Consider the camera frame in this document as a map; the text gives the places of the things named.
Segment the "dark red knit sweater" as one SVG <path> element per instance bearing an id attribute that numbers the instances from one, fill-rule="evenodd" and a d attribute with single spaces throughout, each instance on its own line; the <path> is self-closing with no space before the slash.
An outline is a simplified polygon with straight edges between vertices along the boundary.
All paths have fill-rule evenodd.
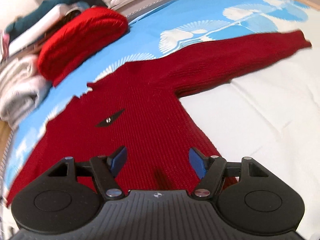
<path id="1" fill-rule="evenodd" d="M 189 163 L 189 150 L 195 147 L 207 156 L 217 150 L 180 98 L 266 68 L 310 46 L 300 30 L 252 34 L 125 63 L 90 83 L 88 93 L 72 98 L 47 123 L 7 202 L 64 157 L 88 161 L 120 146 L 127 149 L 127 161 L 116 177 L 123 191 L 193 191 L 199 178 Z"/>

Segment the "folded white pink clothes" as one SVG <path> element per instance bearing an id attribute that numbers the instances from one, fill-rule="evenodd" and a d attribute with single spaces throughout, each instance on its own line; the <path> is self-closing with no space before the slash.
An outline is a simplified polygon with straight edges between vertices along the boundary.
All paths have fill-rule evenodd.
<path id="1" fill-rule="evenodd" d="M 58 23 L 64 23 L 83 12 L 83 8 L 76 4 L 57 4 L 43 16 L 35 13 L 16 20 L 4 31 L 1 31 L 1 61 L 6 60 L 16 52 L 43 37 Z"/>

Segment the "blue white patterned bedsheet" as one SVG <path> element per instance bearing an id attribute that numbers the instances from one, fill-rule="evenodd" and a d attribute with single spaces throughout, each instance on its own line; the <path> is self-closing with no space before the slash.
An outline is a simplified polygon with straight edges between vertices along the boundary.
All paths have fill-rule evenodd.
<path id="1" fill-rule="evenodd" d="M 8 151 L 4 239 L 316 239 L 319 68 L 291 0 L 92 8 Z"/>

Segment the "folded white fleece blanket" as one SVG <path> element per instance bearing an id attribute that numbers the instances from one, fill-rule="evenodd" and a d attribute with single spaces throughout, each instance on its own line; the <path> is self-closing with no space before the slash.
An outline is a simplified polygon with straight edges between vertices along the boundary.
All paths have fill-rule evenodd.
<path id="1" fill-rule="evenodd" d="M 15 130 L 47 96 L 52 84 L 37 69 L 38 56 L 14 59 L 1 70 L 1 120 Z"/>

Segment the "folded bright red sweater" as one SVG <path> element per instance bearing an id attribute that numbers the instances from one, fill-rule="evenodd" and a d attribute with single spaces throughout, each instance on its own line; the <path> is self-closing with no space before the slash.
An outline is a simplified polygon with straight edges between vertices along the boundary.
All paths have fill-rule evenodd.
<path id="1" fill-rule="evenodd" d="M 106 7 L 86 9 L 66 23 L 43 45 L 38 71 L 54 87 L 93 54 L 121 38 L 128 21 Z"/>

